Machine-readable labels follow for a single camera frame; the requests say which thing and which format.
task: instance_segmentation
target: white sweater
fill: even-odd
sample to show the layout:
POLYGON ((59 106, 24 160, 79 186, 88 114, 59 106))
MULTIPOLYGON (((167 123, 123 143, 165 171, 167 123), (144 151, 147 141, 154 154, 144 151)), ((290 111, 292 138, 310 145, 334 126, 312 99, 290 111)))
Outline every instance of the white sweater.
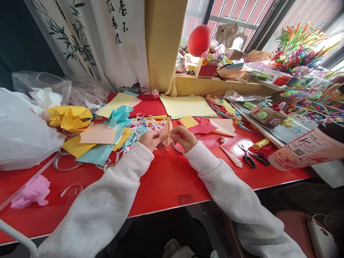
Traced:
MULTIPOLYGON (((264 258, 306 256, 283 230, 282 221, 264 208, 254 191, 201 142, 185 154, 217 205, 237 222, 243 247, 264 258)), ((37 257, 94 258, 125 222, 154 155, 137 143, 102 178, 75 200, 55 231, 40 245, 37 257)))

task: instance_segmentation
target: red table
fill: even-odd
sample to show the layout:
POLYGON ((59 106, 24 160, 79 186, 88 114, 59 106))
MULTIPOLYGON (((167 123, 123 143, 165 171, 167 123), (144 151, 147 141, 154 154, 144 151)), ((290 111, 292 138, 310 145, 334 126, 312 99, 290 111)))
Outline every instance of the red table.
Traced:
MULTIPOLYGON (((178 125, 178 122, 176 120, 173 121, 173 125, 178 125)), ((225 143, 222 144, 226 150, 239 159, 243 158, 244 152, 236 145, 237 143, 251 146, 264 138, 261 133, 255 131, 249 124, 246 124, 246 127, 253 132, 235 127, 236 136, 234 138, 225 137, 225 143)), ((221 135, 210 133, 207 135, 198 134, 196 136, 203 141, 216 157, 225 160, 237 176, 253 190, 315 176, 310 168, 279 171, 272 166, 266 167, 259 162, 257 162, 257 168, 255 169, 248 167, 246 164, 243 164, 243 168, 239 168, 219 148, 218 138, 221 135)), ((211 199, 205 185, 198 178, 196 171, 191 168, 187 159, 181 153, 174 149, 164 152, 156 150, 154 155, 155 159, 152 161, 147 173, 140 180, 141 185, 129 216, 139 216, 168 210, 211 199)), ((0 204, 24 185, 51 158, 31 169, 1 171, 0 204)), ((115 153, 112 153, 110 158, 115 160, 115 153)), ((75 164, 76 162, 73 161, 71 155, 63 156, 59 162, 60 168, 72 167, 75 164)), ((85 163, 79 168, 67 172, 58 171, 51 164, 42 173, 51 182, 51 192, 46 198, 49 204, 44 207, 32 204, 21 210, 11 209, 10 205, 8 205, 0 211, 0 218, 30 238, 50 234, 64 218, 76 198, 74 188, 70 189, 61 198, 60 194, 62 191, 75 183, 81 184, 86 188, 100 179, 102 174, 103 171, 93 164, 85 163)), ((10 241, 13 241, 13 239, 0 231, 0 244, 10 241)))

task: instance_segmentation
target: red paper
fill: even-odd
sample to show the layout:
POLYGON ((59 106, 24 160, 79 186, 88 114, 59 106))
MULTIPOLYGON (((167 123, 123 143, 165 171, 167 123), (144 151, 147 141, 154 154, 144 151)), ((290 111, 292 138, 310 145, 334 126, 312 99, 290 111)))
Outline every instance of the red paper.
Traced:
MULTIPOLYGON (((110 102, 117 93, 111 93, 107 102, 110 102)), ((167 115, 164 104, 161 102, 160 98, 151 99, 150 94, 138 95, 137 98, 142 100, 139 104, 134 107, 134 111, 130 113, 129 117, 136 117, 137 113, 144 113, 145 116, 148 115, 167 115)))
POLYGON ((200 124, 190 127, 188 130, 192 132, 193 134, 196 133, 211 133, 212 131, 216 130, 217 127, 213 126, 212 124, 209 123, 209 120, 202 120, 199 118, 195 118, 200 124))

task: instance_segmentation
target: person's left hand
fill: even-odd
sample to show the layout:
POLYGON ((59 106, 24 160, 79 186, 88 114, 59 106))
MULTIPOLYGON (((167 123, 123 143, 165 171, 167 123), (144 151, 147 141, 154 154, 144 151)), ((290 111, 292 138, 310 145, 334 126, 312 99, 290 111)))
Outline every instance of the person's left hand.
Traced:
POLYGON ((166 146, 162 143, 167 138, 167 135, 160 136, 159 131, 151 131, 144 133, 139 140, 139 143, 144 145, 151 152, 158 148, 160 150, 166 150, 166 146))

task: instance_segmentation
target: red balloon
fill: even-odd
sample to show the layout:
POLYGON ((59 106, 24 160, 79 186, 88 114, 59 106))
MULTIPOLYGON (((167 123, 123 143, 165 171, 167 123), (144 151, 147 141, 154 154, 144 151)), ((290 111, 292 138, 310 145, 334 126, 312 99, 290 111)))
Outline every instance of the red balloon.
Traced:
POLYGON ((211 31, 207 25, 200 25, 195 28, 187 42, 187 49, 194 57, 201 57, 207 51, 211 43, 211 31))

